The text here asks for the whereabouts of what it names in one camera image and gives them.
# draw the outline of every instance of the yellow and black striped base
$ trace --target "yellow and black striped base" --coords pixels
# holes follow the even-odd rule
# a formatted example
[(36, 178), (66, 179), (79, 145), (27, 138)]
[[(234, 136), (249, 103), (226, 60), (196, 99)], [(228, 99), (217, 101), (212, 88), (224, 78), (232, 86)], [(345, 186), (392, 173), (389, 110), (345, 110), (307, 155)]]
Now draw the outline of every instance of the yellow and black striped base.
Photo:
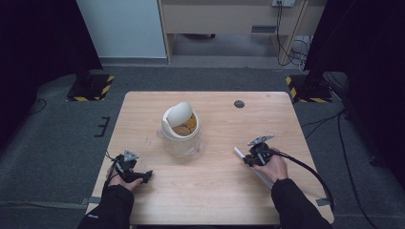
[(286, 78), (294, 102), (331, 102), (331, 96), (328, 89), (321, 89), (322, 92), (315, 92), (314, 94), (304, 94), (302, 92), (304, 81), (305, 77), (302, 75), (291, 75)]
[(67, 101), (95, 101), (104, 100), (114, 77), (109, 74), (96, 74), (93, 75), (95, 85), (91, 90), (81, 89), (76, 81), (67, 95)]

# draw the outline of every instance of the hand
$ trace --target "hand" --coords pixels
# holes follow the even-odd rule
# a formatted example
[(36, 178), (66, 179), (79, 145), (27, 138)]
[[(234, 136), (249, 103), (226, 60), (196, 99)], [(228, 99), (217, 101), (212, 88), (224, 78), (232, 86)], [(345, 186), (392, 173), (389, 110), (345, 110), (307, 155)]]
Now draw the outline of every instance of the hand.
[[(280, 152), (278, 149), (270, 148), (275, 152)], [(287, 164), (281, 156), (272, 156), (271, 160), (265, 166), (253, 165), (253, 169), (264, 174), (275, 183), (277, 179), (288, 178)]]
[(138, 178), (131, 183), (127, 183), (121, 178), (116, 169), (114, 169), (114, 172), (111, 174), (111, 177), (112, 179), (110, 180), (108, 186), (121, 185), (122, 187), (128, 189), (131, 193), (134, 192), (135, 188), (143, 182), (143, 178)]

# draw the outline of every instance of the table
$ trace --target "table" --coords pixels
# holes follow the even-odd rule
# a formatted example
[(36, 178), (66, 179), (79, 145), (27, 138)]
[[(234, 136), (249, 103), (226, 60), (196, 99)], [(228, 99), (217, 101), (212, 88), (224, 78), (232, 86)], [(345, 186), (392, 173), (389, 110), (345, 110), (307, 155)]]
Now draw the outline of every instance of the table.
[[(234, 102), (242, 100), (243, 108)], [(164, 112), (188, 101), (201, 120), (202, 151), (184, 158), (163, 147), (160, 121)], [(279, 216), (265, 184), (233, 151), (246, 153), (247, 142), (273, 134), (267, 142), (315, 168), (298, 119), (286, 93), (267, 92), (130, 92), (125, 96), (108, 152), (128, 148), (140, 155), (136, 172), (153, 170), (137, 187), (131, 224), (250, 225), (278, 224)], [(100, 197), (107, 169), (104, 158), (93, 191)], [(315, 205), (325, 198), (321, 184), (304, 168), (288, 162), (289, 177)], [(88, 211), (96, 207), (90, 204)], [(330, 207), (317, 206), (333, 222)]]
[[(283, 8), (280, 20), (280, 44), (289, 53), (296, 35), (313, 35), (327, 0), (295, 0)], [(276, 52), (277, 7), (269, 0), (159, 0), (160, 20), (168, 61), (175, 45), (176, 34), (266, 34)], [(260, 32), (255, 28), (265, 28)], [(281, 63), (288, 63), (280, 51)]]

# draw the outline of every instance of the gray carpet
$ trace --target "gray carpet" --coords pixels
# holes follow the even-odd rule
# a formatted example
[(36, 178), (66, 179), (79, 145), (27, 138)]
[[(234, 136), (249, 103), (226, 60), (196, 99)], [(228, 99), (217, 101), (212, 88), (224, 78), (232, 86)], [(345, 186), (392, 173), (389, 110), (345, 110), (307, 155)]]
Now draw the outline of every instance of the gray carpet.
[[(75, 78), (60, 77), (40, 88), (32, 113), (0, 153), (0, 201), (79, 203), (93, 192), (123, 98), (130, 91), (283, 91), (296, 70), (107, 67), (114, 75), (104, 101), (66, 102)], [(331, 103), (295, 103), (301, 124), (336, 115)], [(104, 137), (99, 124), (110, 116)], [(378, 228), (405, 228), (405, 196), (387, 168), (368, 163), (369, 153), (352, 124), (341, 119), (353, 179), (365, 211)], [(314, 126), (304, 127), (308, 135)], [(361, 215), (349, 182), (337, 118), (320, 126), (308, 145), (320, 176), (337, 200), (334, 228), (372, 228)], [(85, 210), (0, 207), (0, 228), (75, 228)]]

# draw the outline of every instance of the white container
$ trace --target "white container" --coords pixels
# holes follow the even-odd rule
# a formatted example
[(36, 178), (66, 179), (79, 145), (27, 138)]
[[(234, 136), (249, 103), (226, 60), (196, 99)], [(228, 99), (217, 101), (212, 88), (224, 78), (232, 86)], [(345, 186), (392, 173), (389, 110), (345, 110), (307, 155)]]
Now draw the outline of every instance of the white container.
[(164, 146), (175, 156), (197, 156), (201, 152), (201, 122), (188, 102), (169, 108), (161, 119)]

